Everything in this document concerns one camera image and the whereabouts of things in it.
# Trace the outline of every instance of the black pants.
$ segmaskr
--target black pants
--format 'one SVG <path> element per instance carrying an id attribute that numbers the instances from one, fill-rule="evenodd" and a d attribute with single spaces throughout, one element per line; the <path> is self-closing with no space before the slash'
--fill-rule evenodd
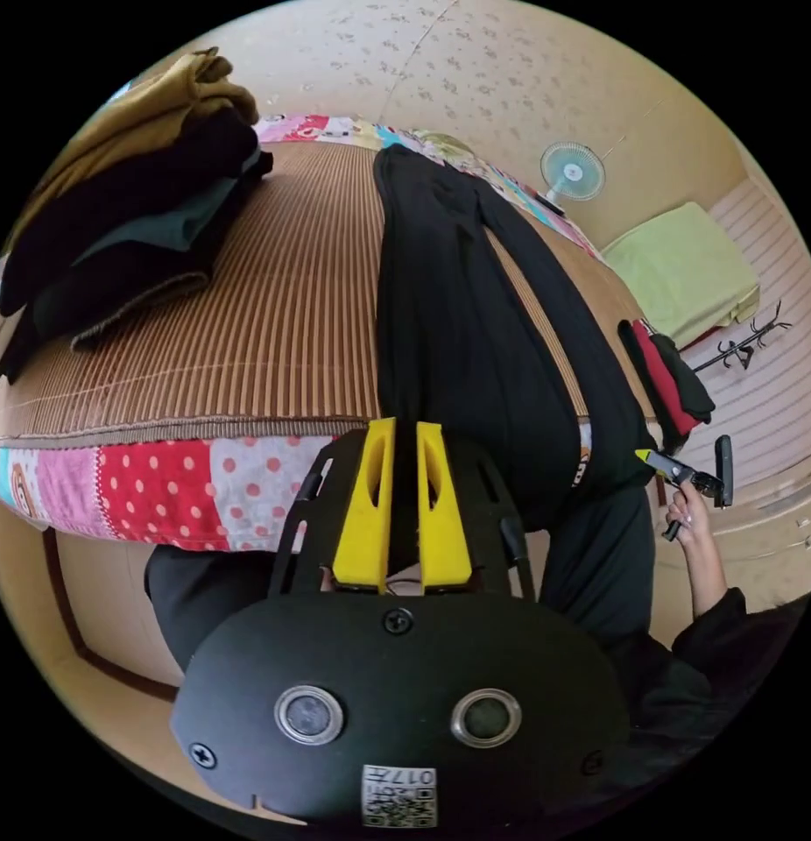
<path id="1" fill-rule="evenodd" d="M 646 633 L 653 553 L 643 489 L 588 502 L 552 531 L 540 602 L 605 644 Z M 273 561 L 270 552 L 154 550 L 145 591 L 182 670 L 224 619 L 266 597 Z"/>
<path id="2" fill-rule="evenodd" d="M 654 448 L 642 410 L 575 283 L 484 180 L 404 146 L 374 162 L 385 226 L 377 289 L 377 392 L 385 417 L 440 423 L 490 453 L 528 531 L 554 530 L 588 499 L 644 487 Z M 589 410 L 583 482 L 563 374 L 490 244 L 525 275 Z"/>

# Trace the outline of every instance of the black clothing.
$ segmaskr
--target black clothing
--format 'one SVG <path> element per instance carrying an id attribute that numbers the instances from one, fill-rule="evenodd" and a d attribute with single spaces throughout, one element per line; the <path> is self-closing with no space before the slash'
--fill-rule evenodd
<path id="1" fill-rule="evenodd" d="M 644 487 L 655 447 L 624 372 L 575 284 L 523 216 L 481 179 L 400 145 L 374 174 L 385 212 L 377 293 L 383 414 L 482 444 L 526 530 L 585 499 Z M 527 278 L 589 407 L 593 449 L 572 489 L 578 420 L 563 377 L 506 277 L 489 228 Z"/>
<path id="2" fill-rule="evenodd" d="M 74 348 L 92 347 L 128 313 L 157 306 L 205 286 L 230 226 L 270 172 L 262 152 L 230 191 L 189 251 L 125 241 L 67 268 L 26 307 L 0 358 L 0 377 L 10 383 L 46 342 L 73 337 Z"/>
<path id="3" fill-rule="evenodd" d="M 733 587 L 677 637 L 672 653 L 705 674 L 716 693 L 747 697 L 779 658 L 809 597 L 748 613 L 744 593 Z"/>
<path id="4" fill-rule="evenodd" d="M 703 423 L 709 423 L 715 411 L 715 403 L 712 402 L 700 378 L 682 360 L 677 346 L 668 336 L 655 333 L 651 336 L 651 341 L 659 351 L 663 365 L 677 384 L 683 411 Z"/>
<path id="5" fill-rule="evenodd" d="M 171 146 L 120 161 L 50 201 L 6 262 L 0 314 L 16 313 L 113 229 L 165 213 L 218 179 L 238 178 L 258 142 L 236 109 L 222 108 Z M 270 172 L 270 154 L 264 163 Z"/>
<path id="6" fill-rule="evenodd" d="M 158 546 L 145 566 L 145 594 L 181 671 L 226 618 L 268 595 L 273 552 L 187 552 Z"/>
<path id="7" fill-rule="evenodd" d="M 644 489 L 587 503 L 549 536 L 542 604 L 599 642 L 648 633 L 654 544 Z"/>

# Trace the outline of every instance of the coat rack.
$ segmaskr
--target coat rack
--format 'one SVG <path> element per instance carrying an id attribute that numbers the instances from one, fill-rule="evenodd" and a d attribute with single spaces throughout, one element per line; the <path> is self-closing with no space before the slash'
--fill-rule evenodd
<path id="1" fill-rule="evenodd" d="M 716 362 L 722 361 L 724 368 L 730 368 L 732 366 L 727 360 L 732 356 L 737 357 L 738 361 L 741 363 L 741 367 L 746 371 L 750 367 L 750 361 L 753 354 L 756 352 L 756 348 L 752 346 L 754 342 L 757 347 L 764 348 L 765 343 L 762 340 L 768 333 L 771 332 L 771 330 L 775 330 L 777 327 L 787 330 L 793 326 L 788 322 L 781 322 L 779 320 L 779 310 L 781 307 L 782 300 L 780 299 L 779 303 L 776 305 L 776 312 L 773 314 L 773 318 L 764 327 L 756 329 L 756 319 L 754 318 L 750 322 L 750 329 L 753 331 L 752 336 L 747 336 L 743 342 L 739 342 L 738 344 L 729 342 L 726 350 L 722 348 L 723 342 L 719 342 L 718 355 L 716 357 L 712 357 L 708 362 L 704 362 L 703 365 L 698 365 L 694 368 L 695 373 L 702 371 L 704 368 L 709 368 L 710 365 L 714 365 Z"/>

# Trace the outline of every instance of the black sleeve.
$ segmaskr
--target black sleeve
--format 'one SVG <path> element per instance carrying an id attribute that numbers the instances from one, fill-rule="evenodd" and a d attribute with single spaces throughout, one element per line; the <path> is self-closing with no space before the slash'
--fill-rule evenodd
<path id="1" fill-rule="evenodd" d="M 709 678 L 716 694 L 746 691 L 761 681 L 793 633 L 808 596 L 756 613 L 744 593 L 731 587 L 672 645 L 675 657 Z"/>
<path id="2" fill-rule="evenodd" d="M 226 618 L 268 595 L 273 552 L 187 552 L 158 546 L 144 587 L 160 632 L 181 671 Z"/>

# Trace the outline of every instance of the black trouser leg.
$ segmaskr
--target black trouser leg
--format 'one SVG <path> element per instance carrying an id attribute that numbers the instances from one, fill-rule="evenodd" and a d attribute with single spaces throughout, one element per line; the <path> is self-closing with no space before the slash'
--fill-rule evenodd
<path id="1" fill-rule="evenodd" d="M 226 618 L 268 595 L 273 552 L 187 552 L 158 546 L 145 567 L 145 594 L 181 671 Z"/>
<path id="2" fill-rule="evenodd" d="M 550 537 L 542 604 L 600 641 L 647 633 L 654 537 L 644 488 L 582 505 Z"/>

